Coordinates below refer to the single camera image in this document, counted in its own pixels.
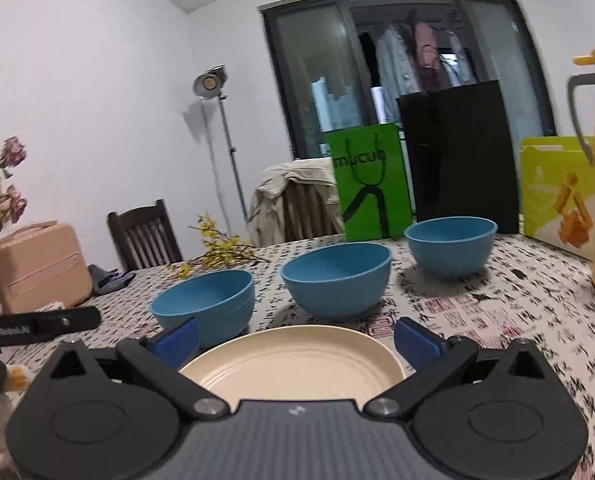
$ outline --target lamp stand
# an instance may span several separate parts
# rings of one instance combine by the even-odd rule
[[[235,152],[237,148],[232,145],[231,134],[228,130],[228,123],[226,122],[226,111],[224,110],[224,101],[226,96],[219,92],[217,101],[219,102],[219,111],[222,116],[222,125],[224,126],[224,133],[226,134],[226,144],[228,145],[228,153],[231,157],[232,174],[235,177],[235,185],[237,186],[237,194],[240,197],[240,206],[242,207],[242,214],[244,215],[244,222],[248,227],[248,213],[246,211],[246,201],[244,200],[244,191],[242,191],[242,181],[240,181],[240,173],[237,170],[237,163],[235,162]]]

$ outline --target beige plate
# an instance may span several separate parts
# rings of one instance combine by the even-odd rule
[[[240,399],[367,400],[405,378],[397,357],[354,330],[274,328],[224,343],[180,370],[235,410]]]

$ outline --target chair backrest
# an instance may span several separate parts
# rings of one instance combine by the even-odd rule
[[[337,234],[315,186],[289,182],[282,199],[287,242]]]
[[[164,200],[121,214],[113,211],[106,221],[126,270],[181,262]]]

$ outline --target white wall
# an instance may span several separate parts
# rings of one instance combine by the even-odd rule
[[[28,159],[14,183],[21,224],[71,223],[88,263],[118,266],[106,215],[164,198],[183,254],[186,226],[220,217],[206,138],[196,126],[186,16],[168,0],[0,0],[0,146]]]
[[[258,183],[264,168],[291,158],[258,11],[258,6],[278,1],[219,0],[188,17],[194,38],[194,61],[206,68],[225,64],[231,75],[226,87],[229,94],[226,105],[232,136],[239,149],[247,196]],[[595,0],[520,1],[541,53],[559,130],[561,134],[571,134],[564,85],[570,75],[580,72],[572,58],[595,46],[595,14],[591,16]],[[584,90],[583,93],[580,108],[587,125],[595,114],[595,91]],[[211,126],[214,131],[220,131],[219,124],[212,123]]]

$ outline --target blue gripper pad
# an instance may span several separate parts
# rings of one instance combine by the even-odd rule
[[[199,323],[193,317],[149,341],[149,350],[176,370],[190,361],[198,348]]]
[[[401,317],[393,330],[395,348],[416,370],[444,353],[446,340],[424,328],[410,317]]]

